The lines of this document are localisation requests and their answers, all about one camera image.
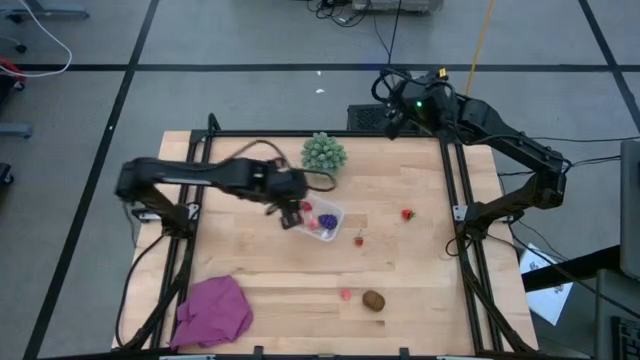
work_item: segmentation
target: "plastic container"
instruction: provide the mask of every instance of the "plastic container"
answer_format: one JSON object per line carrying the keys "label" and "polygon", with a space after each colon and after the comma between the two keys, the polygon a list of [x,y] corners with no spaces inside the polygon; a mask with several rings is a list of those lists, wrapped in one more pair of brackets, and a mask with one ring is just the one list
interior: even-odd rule
{"label": "plastic container", "polygon": [[[311,235],[321,241],[333,241],[338,235],[338,232],[340,232],[340,227],[344,221],[344,211],[335,204],[311,194],[307,195],[303,201],[306,201],[311,205],[311,211],[304,211],[303,209],[300,209],[300,215],[302,215],[302,218],[304,219],[304,224],[298,225],[294,229],[307,235]],[[316,229],[310,228],[308,225],[311,220],[318,220],[320,215],[335,216],[338,220],[336,227],[333,230],[325,229],[322,225],[319,225]]]}

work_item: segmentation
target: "pink towel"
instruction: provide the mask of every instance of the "pink towel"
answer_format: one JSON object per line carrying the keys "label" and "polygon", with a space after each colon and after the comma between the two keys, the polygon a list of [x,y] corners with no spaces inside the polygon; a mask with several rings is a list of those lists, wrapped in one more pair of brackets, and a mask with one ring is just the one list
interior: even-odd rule
{"label": "pink towel", "polygon": [[198,344],[202,348],[235,341],[253,322],[242,289],[229,275],[193,284],[178,307],[178,329],[171,348]]}

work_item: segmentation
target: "purple grapes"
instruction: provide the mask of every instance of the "purple grapes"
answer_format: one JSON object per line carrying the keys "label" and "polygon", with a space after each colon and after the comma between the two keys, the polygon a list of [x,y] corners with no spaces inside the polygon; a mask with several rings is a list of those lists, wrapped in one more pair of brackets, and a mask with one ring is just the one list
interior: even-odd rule
{"label": "purple grapes", "polygon": [[338,218],[336,218],[335,215],[320,215],[318,216],[318,222],[323,228],[328,230],[333,230],[338,226]]}

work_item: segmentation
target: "wooden tabletop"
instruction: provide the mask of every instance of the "wooden tabletop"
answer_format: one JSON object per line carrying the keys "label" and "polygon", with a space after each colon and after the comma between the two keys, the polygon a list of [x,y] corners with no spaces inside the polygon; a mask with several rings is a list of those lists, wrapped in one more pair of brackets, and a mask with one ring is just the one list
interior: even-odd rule
{"label": "wooden tabletop", "polygon": [[[189,132],[165,133],[159,157],[184,160],[188,140]],[[251,140],[215,138],[212,161]],[[300,165],[305,139],[269,140]],[[333,242],[284,231],[277,215],[264,216],[264,205],[207,188],[192,283],[231,274],[243,288],[255,320],[235,343],[211,349],[188,346],[182,352],[246,354],[262,345],[269,354],[397,355],[400,347],[408,347],[412,355],[473,354],[458,260],[444,251],[454,234],[437,140],[339,138],[339,142],[349,160],[337,177],[337,189],[318,194],[346,213]],[[455,150],[450,151],[455,159]],[[500,196],[491,150],[474,146],[465,153],[476,201]],[[244,156],[268,159],[275,153],[260,145]],[[459,184],[455,164],[454,172]],[[159,188],[177,201],[178,186]],[[410,222],[401,220],[404,208],[417,214]],[[358,248],[353,237],[361,229],[364,246]],[[511,241],[504,224],[494,224],[489,233]],[[143,225],[136,256],[159,234],[159,223]],[[165,240],[151,251],[131,279],[121,323],[125,341],[158,301],[168,244]],[[494,240],[485,240],[484,246],[497,306],[525,342],[537,348],[513,249]],[[351,290],[350,301],[341,299],[341,289]],[[382,312],[362,305],[361,296],[368,289],[386,298]],[[483,340],[490,348],[486,314],[477,303]],[[169,342],[173,313],[172,306],[162,345]]]}

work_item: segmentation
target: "succulent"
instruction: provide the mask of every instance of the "succulent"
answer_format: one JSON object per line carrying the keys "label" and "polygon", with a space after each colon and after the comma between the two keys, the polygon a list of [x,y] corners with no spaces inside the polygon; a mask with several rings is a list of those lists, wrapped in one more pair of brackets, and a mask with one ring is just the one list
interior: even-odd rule
{"label": "succulent", "polygon": [[335,174],[347,161],[344,146],[326,133],[314,133],[302,149],[302,166],[309,170]]}

